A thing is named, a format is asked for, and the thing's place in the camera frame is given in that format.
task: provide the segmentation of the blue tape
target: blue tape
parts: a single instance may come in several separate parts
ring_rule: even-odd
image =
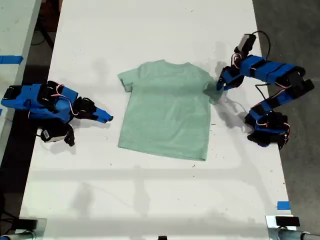
[[[278,201],[276,209],[278,210],[290,210],[290,202],[289,201]]]
[[[22,56],[0,55],[0,64],[20,64],[23,59]]]
[[[282,77],[294,67],[296,66],[292,64],[285,64],[282,67],[280,67],[277,71],[270,72],[270,74],[268,75],[267,83],[275,84],[278,77]]]
[[[262,101],[260,104],[266,112],[269,112],[272,110],[272,108],[269,106],[269,104],[265,100]]]
[[[241,63],[240,74],[245,75],[245,76],[250,76],[251,66],[257,64],[261,60],[264,60],[264,58],[261,57],[261,56],[253,56],[253,55],[251,55],[251,56],[247,57]]]
[[[267,62],[265,65],[257,68],[254,71],[254,77],[256,79],[259,79],[259,80],[264,81],[266,83],[268,74],[270,74],[271,72],[276,70],[281,65],[284,65],[284,64],[279,63],[279,62],[272,62],[272,61]]]
[[[263,116],[260,116],[258,113],[256,113],[255,111],[253,111],[252,109],[250,109],[249,114],[255,119],[255,120],[259,120],[260,118],[262,118]]]

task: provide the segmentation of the gray floor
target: gray floor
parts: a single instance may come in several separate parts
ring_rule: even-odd
[[[291,138],[280,155],[292,213],[300,218],[302,230],[320,234],[320,0],[253,4],[258,29],[271,39],[269,60],[304,67],[306,79],[315,85],[312,92],[277,111],[287,115],[291,125]],[[261,50],[268,50],[263,36]]]

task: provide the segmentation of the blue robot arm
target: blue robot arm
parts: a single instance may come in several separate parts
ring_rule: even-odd
[[[1,104],[7,108],[28,111],[28,117],[42,128],[39,135],[44,142],[64,139],[73,146],[74,131],[68,124],[73,118],[106,123],[114,117],[95,106],[89,98],[62,84],[48,81],[45,84],[10,86]]]
[[[277,85],[281,90],[275,95],[252,107],[245,117],[245,123],[254,131],[248,136],[260,146],[278,143],[281,149],[289,139],[288,118],[274,108],[289,103],[314,89],[310,79],[304,80],[306,71],[293,64],[268,61],[263,57],[249,55],[256,40],[254,34],[245,34],[234,50],[230,66],[222,69],[216,88],[229,90],[239,87],[244,77],[259,79],[266,85]]]

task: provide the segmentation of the mint green t-shirt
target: mint green t-shirt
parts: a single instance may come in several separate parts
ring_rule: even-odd
[[[159,156],[206,160],[213,78],[187,62],[146,62],[118,75],[131,97],[118,146]]]

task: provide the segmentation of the table surface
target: table surface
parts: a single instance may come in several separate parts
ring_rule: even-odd
[[[48,79],[114,120],[74,119],[74,147],[36,140],[20,216],[46,218],[45,239],[268,239],[265,215],[290,211],[276,207],[288,200],[278,147],[247,140],[258,80],[211,106],[206,161],[117,147],[130,98],[118,73],[165,59],[216,78],[255,30],[251,0],[65,0]]]
[[[21,85],[41,0],[0,1],[0,55],[23,56],[20,65],[0,64],[0,96],[10,85]],[[11,130],[14,110],[0,106],[0,164]]]

